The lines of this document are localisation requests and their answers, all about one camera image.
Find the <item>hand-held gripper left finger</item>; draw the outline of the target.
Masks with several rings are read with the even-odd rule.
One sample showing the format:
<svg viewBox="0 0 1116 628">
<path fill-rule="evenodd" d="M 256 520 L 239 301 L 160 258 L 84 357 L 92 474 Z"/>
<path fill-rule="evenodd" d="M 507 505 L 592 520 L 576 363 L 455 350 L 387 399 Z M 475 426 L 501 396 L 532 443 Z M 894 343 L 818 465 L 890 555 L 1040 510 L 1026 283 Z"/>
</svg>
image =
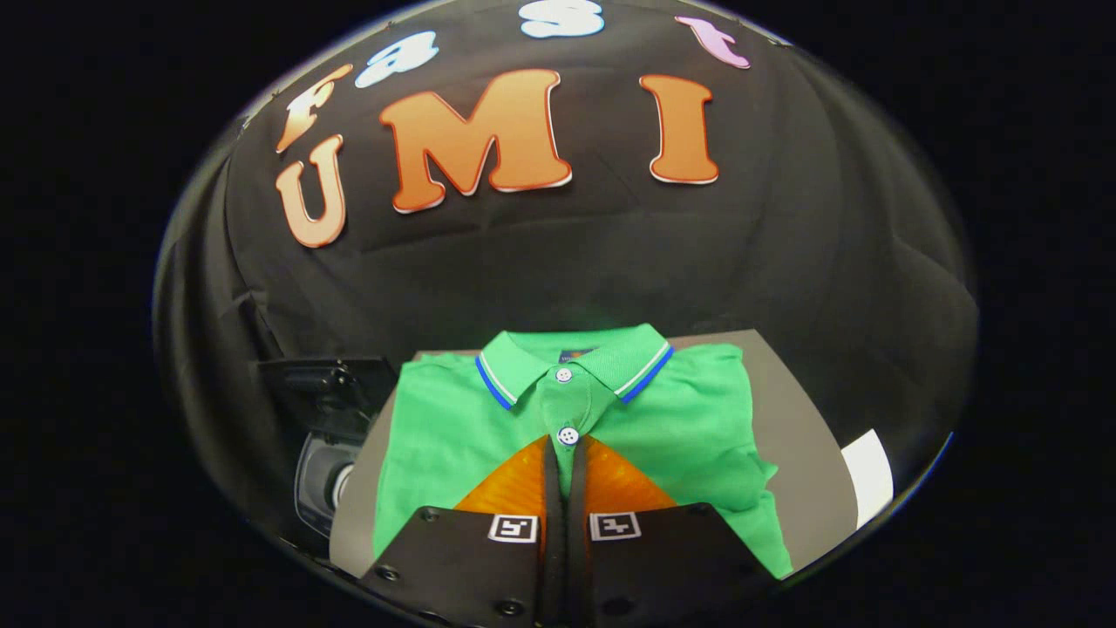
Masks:
<svg viewBox="0 0 1116 628">
<path fill-rule="evenodd" d="M 541 437 L 455 508 L 415 509 L 360 584 L 426 624 L 541 627 L 561 621 L 565 568 L 557 458 Z"/>
</svg>

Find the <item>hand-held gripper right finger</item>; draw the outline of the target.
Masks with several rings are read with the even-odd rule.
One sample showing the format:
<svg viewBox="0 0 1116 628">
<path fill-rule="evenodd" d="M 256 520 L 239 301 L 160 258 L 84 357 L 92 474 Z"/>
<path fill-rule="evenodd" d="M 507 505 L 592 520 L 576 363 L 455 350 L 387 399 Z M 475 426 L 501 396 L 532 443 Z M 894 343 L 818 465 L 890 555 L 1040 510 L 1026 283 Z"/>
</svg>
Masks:
<svg viewBox="0 0 1116 628">
<path fill-rule="evenodd" d="M 599 439 L 575 453 L 568 512 L 575 627 L 710 627 L 777 588 L 716 509 L 668 497 Z"/>
</svg>

